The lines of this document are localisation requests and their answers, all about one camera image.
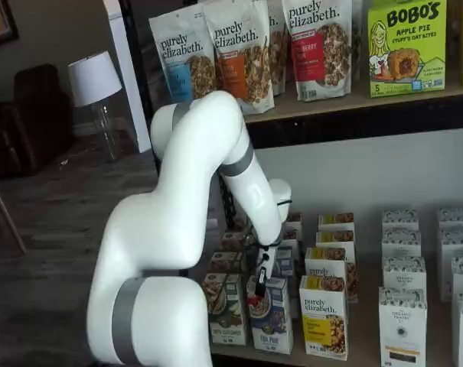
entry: shelf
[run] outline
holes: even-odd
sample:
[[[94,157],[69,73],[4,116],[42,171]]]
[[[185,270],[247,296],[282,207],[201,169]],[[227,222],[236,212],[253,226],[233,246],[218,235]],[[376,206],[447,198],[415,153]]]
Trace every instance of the shelf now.
[[[351,109],[364,109],[366,107],[394,105],[404,102],[463,96],[461,74],[456,72],[448,73],[444,90],[378,98],[369,97],[368,78],[364,76],[362,80],[363,82],[354,85],[352,93],[346,96],[313,102],[298,101],[295,83],[289,82],[286,85],[285,94],[275,98],[276,107],[274,109],[260,115],[248,115],[245,117],[245,121],[247,124],[253,124],[254,122],[290,119]]]
[[[428,270],[429,273],[435,274],[435,267],[429,267]],[[294,346],[290,356],[256,350],[253,348],[252,340],[249,341],[248,346],[211,344],[211,352],[215,355],[294,366],[378,367],[380,365],[380,347],[377,292],[381,279],[380,265],[360,267],[360,299],[358,304],[351,305],[351,317],[347,329],[349,356],[346,362],[306,355],[302,328],[297,322],[293,323]],[[450,305],[442,304],[439,301],[435,283],[429,281],[428,287],[427,366],[447,367],[452,365]]]

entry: chair leg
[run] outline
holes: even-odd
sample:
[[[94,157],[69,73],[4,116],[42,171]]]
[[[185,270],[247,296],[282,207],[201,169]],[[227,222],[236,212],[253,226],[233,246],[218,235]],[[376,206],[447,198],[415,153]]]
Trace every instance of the chair leg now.
[[[10,229],[10,232],[13,235],[15,242],[17,243],[18,249],[20,250],[21,254],[25,255],[27,250],[25,249],[24,241],[22,241],[22,238],[18,234],[17,227],[15,226],[14,221],[11,220],[10,214],[8,214],[7,208],[5,204],[3,203],[3,200],[1,197],[0,197],[0,211],[2,212],[2,215],[5,218],[5,221],[7,222],[7,226]]]

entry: robotic arm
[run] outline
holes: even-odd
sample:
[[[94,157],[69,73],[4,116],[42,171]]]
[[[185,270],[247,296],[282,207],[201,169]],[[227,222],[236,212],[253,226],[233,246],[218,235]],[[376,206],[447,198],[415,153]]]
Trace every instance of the robotic arm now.
[[[207,302],[187,278],[143,278],[145,270],[196,265],[204,245],[210,180],[217,168],[255,227],[271,276],[291,189],[267,182],[236,100],[215,92],[165,106],[152,123],[163,156],[158,186],[125,198],[106,225],[87,312],[92,353],[108,363],[211,367]]]

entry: granola bag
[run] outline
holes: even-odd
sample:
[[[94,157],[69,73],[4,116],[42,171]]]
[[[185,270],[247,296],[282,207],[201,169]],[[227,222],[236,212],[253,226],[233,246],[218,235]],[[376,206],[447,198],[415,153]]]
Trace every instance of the granola bag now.
[[[351,91],[352,0],[282,0],[298,100]]]
[[[238,99],[244,115],[273,108],[266,0],[205,2],[204,14],[217,49],[224,90]]]
[[[289,32],[285,23],[282,0],[268,0],[270,27],[270,77],[274,96],[285,92],[285,68],[289,47]]]
[[[214,47],[202,4],[149,19],[174,103],[202,98],[216,89]]]

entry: table lamp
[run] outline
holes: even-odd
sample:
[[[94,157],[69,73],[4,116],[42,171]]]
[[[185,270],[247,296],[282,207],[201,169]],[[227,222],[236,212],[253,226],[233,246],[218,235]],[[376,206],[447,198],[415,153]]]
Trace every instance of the table lamp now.
[[[106,98],[120,91],[122,86],[109,52],[94,54],[68,65],[68,74],[75,106],[91,105],[103,149],[109,161],[117,160],[118,139],[113,133]]]

